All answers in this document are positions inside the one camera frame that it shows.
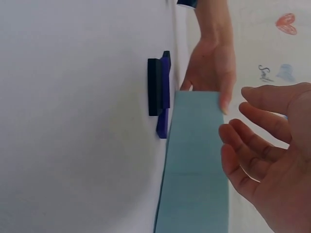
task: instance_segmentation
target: palm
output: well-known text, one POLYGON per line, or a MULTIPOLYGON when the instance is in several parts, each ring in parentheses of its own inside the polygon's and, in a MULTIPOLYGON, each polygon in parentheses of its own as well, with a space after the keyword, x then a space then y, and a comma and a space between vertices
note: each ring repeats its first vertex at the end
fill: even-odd
POLYGON ((194 91, 220 91, 220 80, 215 67, 217 47, 200 41, 190 57, 185 80, 194 91))
POLYGON ((236 80, 233 44, 221 45, 201 39, 193 50, 181 90, 219 91, 223 111, 231 101, 236 80))
POLYGON ((269 144, 237 119, 220 128, 226 144, 222 148, 224 171, 275 232, 305 232, 311 217, 311 204, 306 202, 311 196, 311 157, 306 156, 311 138, 306 119, 311 112, 302 106, 308 105, 296 100, 288 108, 291 124, 248 103, 240 106, 248 119, 288 143, 287 150, 269 144), (259 183, 249 179, 240 166, 259 183))

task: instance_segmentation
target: finger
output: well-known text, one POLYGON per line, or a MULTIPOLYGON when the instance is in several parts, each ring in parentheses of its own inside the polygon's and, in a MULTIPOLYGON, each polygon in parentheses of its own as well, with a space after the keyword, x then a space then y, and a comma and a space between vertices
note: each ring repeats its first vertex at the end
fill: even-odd
POLYGON ((254 151, 251 151, 231 125, 222 125, 219 128, 219 135, 223 143, 234 149, 242 168, 249 176, 258 181, 266 176, 270 163, 262 160, 254 151))
POLYGON ((222 83, 220 87, 220 108, 227 115, 228 107, 232 98, 233 86, 236 82, 235 72, 229 72, 221 77, 222 83))
POLYGON ((247 125, 238 119, 231 120, 229 124, 238 133, 242 141, 262 159, 276 162, 285 153, 285 149, 275 147, 255 134, 247 125))
POLYGON ((240 104, 239 110, 250 121, 269 132, 273 137, 290 144, 292 135, 285 118, 257 109, 247 102, 240 104))
POLYGON ((307 91, 311 91, 310 83, 291 86, 264 85, 256 88, 244 87, 242 95, 256 108, 287 115, 291 102, 307 91))
POLYGON ((245 197, 249 202, 253 202, 253 196, 260 183, 252 180, 240 167, 238 157, 230 145, 222 147, 223 170, 232 183, 235 190, 245 197))
POLYGON ((181 91, 189 91, 191 86, 192 86, 191 82, 185 78, 183 83, 181 84, 180 90, 181 91))

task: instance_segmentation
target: white surface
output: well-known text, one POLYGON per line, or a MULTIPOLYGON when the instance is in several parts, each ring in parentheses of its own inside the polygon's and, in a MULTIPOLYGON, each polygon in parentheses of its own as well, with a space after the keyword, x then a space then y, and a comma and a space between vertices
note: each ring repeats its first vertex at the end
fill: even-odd
MULTIPOLYGON (((271 84, 291 85, 278 77, 282 64, 293 66, 296 82, 310 82, 311 74, 311 2, 309 0, 229 0, 232 17, 235 51, 237 56, 237 84, 225 121, 240 118, 262 137, 277 146, 285 144, 272 138, 267 132, 247 121, 238 111, 244 101, 240 91, 243 86, 259 86, 261 72, 258 65, 269 67, 271 84), (275 22, 283 14, 293 13, 293 26, 297 35, 281 32, 275 22)), ((193 11, 187 14, 188 48, 191 52, 200 38, 200 30, 193 11)), ((230 186, 230 233, 272 232, 255 208, 230 186)))
POLYGON ((147 59, 172 52, 173 92, 188 55, 176 55, 185 24, 174 34, 173 17, 185 12, 169 0, 1 1, 1 233, 152 232, 165 141, 148 117, 147 59))

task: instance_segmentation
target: blue drawing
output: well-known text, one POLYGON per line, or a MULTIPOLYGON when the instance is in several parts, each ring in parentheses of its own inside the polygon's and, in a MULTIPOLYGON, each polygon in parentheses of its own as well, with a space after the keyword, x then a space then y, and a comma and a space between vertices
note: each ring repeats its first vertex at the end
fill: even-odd
POLYGON ((289 64, 281 65, 280 71, 276 76, 290 83, 296 82, 295 78, 293 77, 293 67, 289 64))

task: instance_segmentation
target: heart sticker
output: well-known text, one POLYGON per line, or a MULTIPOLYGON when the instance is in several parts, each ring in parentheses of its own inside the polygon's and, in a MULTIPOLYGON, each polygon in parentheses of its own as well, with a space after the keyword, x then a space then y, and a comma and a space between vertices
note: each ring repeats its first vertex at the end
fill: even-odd
POLYGON ((281 18, 276 22, 277 28, 279 28, 282 32, 289 35, 296 35, 297 30, 291 24, 294 23, 296 17, 293 13, 284 14, 281 18))

